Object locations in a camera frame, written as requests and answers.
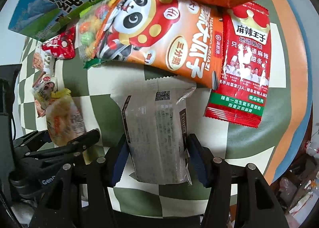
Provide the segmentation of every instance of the qr code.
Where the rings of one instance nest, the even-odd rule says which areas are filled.
[[[169,101],[170,99],[169,91],[159,91],[156,93],[155,101]]]

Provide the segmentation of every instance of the checkered tablecloth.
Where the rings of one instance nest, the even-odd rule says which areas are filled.
[[[245,166],[255,163],[262,173],[270,166],[276,148],[289,131],[291,122],[291,85],[287,45],[283,30],[272,0],[259,0],[270,10],[272,32],[272,61],[269,92],[262,122],[258,129],[229,124],[225,121],[203,117],[210,90],[197,88],[187,99],[188,132],[195,133],[203,146],[210,148],[214,156],[227,159],[230,164]],[[32,68],[32,57],[36,40],[26,38],[21,56],[22,69],[18,77],[19,115],[23,133],[47,129],[45,117],[37,118],[34,98],[31,93],[33,82],[40,72]],[[150,66],[124,62],[108,62],[100,67],[83,69],[83,62],[76,49],[71,60],[57,60],[55,76],[58,89],[72,91],[72,97],[81,112],[87,130],[96,128],[101,133],[99,143],[89,149],[90,159],[104,156],[108,147],[115,146],[124,134],[120,109],[110,98],[119,86],[145,86],[154,78],[169,73]],[[184,81],[169,77],[172,85]],[[112,206],[117,211],[150,217],[192,216],[205,211],[210,189],[198,181],[192,166],[189,167],[192,185],[154,185],[141,183],[129,176],[134,170],[129,158],[121,181],[109,188]],[[273,176],[267,178],[272,182]],[[232,186],[231,203],[236,202],[237,187]]]

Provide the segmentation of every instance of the round table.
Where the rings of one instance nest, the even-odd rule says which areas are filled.
[[[312,90],[301,31],[287,0],[258,0],[270,13],[272,61],[267,104],[258,129],[203,117],[210,90],[198,88],[187,99],[188,132],[195,133],[214,156],[234,165],[254,163],[268,183],[276,180],[291,163],[300,146],[310,116]],[[47,129],[45,118],[37,118],[31,87],[40,72],[32,68],[36,40],[26,38],[18,78],[18,102],[24,133]],[[81,112],[87,130],[100,130],[99,143],[88,150],[90,159],[104,156],[124,134],[119,107],[110,98],[122,86],[143,86],[169,73],[155,68],[108,62],[100,67],[83,69],[77,55],[72,60],[58,60],[55,76],[58,88],[68,88]],[[184,81],[168,77],[172,87]],[[141,183],[129,158],[121,181],[109,188],[113,209],[148,217],[192,216],[205,211],[210,189],[198,181],[192,166],[192,185],[154,185]],[[232,186],[231,204],[236,203],[237,186]]]

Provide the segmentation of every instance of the red candy wrapper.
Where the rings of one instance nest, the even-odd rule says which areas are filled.
[[[271,59],[268,10],[248,2],[223,15],[224,65],[206,117],[257,128],[266,104]]]
[[[73,45],[75,26],[42,44],[42,49],[53,57],[72,59],[75,56]]]

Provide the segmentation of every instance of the panda cartoon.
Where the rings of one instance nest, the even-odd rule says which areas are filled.
[[[96,56],[126,61],[133,49],[152,46],[179,19],[178,0],[125,0],[120,11],[110,17],[112,22],[107,25]],[[151,51],[144,55],[146,64],[154,61],[155,52]]]

